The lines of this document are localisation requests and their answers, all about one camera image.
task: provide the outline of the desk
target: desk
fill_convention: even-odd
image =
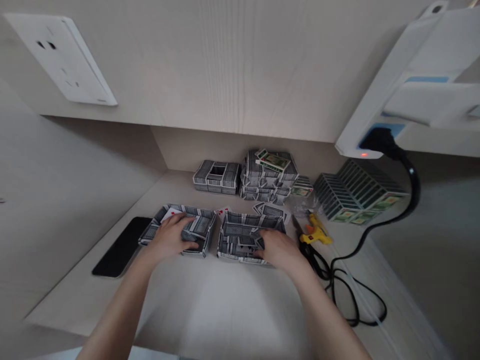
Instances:
[[[255,201],[196,191],[192,175],[175,170],[165,173],[25,320],[90,335],[122,281],[92,276],[91,271],[136,216],[153,217],[166,203],[208,209],[230,206],[239,213],[253,213]],[[353,249],[362,232],[356,225],[324,224],[334,245],[317,241],[315,247],[327,259]],[[177,256],[156,268],[135,345],[199,360],[311,359],[302,305],[290,279],[275,268],[218,259],[219,221],[215,228],[206,258]],[[292,222],[286,229],[295,236]],[[375,359],[447,359],[428,322],[371,241],[346,265],[388,305],[382,326],[355,328]],[[365,292],[359,295],[360,308],[368,316],[376,304],[369,304],[371,297]],[[340,291],[339,306],[347,316],[348,300]]]

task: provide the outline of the wall outlet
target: wall outlet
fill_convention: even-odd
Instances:
[[[68,100],[118,104],[72,19],[17,13],[4,16]]]

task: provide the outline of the black plug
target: black plug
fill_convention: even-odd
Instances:
[[[400,160],[406,156],[405,150],[395,143],[392,131],[385,127],[376,127],[363,139],[360,149],[384,153],[392,160]]]

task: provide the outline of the glue gun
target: glue gun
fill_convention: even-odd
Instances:
[[[311,244],[315,240],[320,240],[323,244],[331,244],[332,238],[328,236],[327,231],[325,230],[323,224],[320,220],[317,219],[314,213],[310,212],[308,219],[312,226],[307,225],[306,228],[310,235],[302,234],[300,235],[300,241],[302,243]]]

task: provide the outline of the smartphone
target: smartphone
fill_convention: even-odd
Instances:
[[[139,250],[139,238],[151,221],[151,217],[134,217],[93,268],[92,275],[107,278],[122,276]]]

